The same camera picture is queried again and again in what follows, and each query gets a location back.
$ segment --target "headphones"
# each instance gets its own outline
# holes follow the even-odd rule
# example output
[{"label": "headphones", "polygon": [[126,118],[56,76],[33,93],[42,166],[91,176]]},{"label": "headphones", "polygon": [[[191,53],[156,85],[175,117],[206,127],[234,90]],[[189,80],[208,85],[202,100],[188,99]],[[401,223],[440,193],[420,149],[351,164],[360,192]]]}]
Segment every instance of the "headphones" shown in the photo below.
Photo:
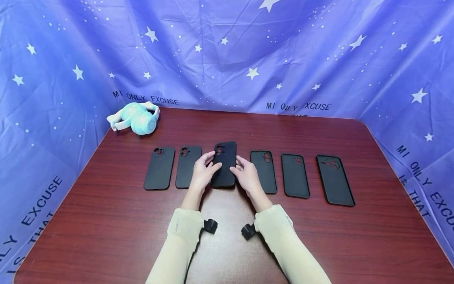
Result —
[{"label": "headphones", "polygon": [[138,135],[152,133],[156,129],[159,118],[159,107],[152,102],[129,103],[114,115],[109,115],[107,121],[113,131],[131,127]]}]

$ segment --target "blue star backdrop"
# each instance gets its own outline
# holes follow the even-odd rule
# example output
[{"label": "blue star backdrop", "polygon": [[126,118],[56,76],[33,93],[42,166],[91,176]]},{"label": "blue star backdrop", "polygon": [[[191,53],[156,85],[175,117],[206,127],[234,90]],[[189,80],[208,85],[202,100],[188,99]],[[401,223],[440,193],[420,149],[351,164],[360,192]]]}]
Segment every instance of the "blue star backdrop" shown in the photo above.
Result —
[{"label": "blue star backdrop", "polygon": [[0,10],[0,282],[107,115],[144,100],[363,121],[454,260],[452,0],[10,0]]}]

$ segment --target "white sleeve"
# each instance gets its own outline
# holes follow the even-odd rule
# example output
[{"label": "white sleeve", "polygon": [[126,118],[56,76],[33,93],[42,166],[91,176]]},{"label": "white sleeve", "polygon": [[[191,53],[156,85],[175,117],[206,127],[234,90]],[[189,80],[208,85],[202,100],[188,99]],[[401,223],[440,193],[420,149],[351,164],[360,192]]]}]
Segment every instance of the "white sleeve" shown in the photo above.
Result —
[{"label": "white sleeve", "polygon": [[273,205],[257,213],[254,225],[291,283],[331,283],[320,264],[296,235],[292,220],[280,205]]},{"label": "white sleeve", "polygon": [[166,241],[145,283],[183,283],[202,228],[203,218],[199,211],[175,209]]}]

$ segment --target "person's left hand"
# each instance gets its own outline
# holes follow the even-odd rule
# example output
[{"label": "person's left hand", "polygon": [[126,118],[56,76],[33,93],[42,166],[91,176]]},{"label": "person's left hand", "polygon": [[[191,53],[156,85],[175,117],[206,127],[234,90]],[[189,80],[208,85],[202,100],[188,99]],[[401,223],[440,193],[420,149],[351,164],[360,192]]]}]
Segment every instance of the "person's left hand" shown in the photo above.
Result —
[{"label": "person's left hand", "polygon": [[213,165],[212,161],[214,154],[215,151],[203,154],[202,157],[195,162],[191,183],[189,185],[190,191],[194,190],[203,193],[213,174],[221,168],[222,163]]}]

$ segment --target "hand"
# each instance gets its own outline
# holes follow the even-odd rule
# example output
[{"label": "hand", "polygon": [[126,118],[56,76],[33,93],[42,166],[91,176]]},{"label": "hand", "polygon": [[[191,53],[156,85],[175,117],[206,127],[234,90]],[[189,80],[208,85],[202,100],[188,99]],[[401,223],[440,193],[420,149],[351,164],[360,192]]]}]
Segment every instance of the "hand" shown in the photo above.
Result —
[{"label": "hand", "polygon": [[213,165],[214,154],[214,151],[206,153],[195,162],[189,190],[202,191],[203,193],[213,174],[221,168],[222,163]]},{"label": "hand", "polygon": [[222,166],[222,163],[213,165],[214,153],[214,151],[206,153],[195,162],[191,183],[184,197],[183,204],[181,204],[182,209],[199,210],[200,200],[202,199],[205,187],[210,182],[213,174]]},{"label": "hand", "polygon": [[273,206],[273,203],[263,191],[257,169],[253,163],[237,156],[237,166],[230,167],[230,171],[237,177],[238,182],[251,199],[257,213]]}]

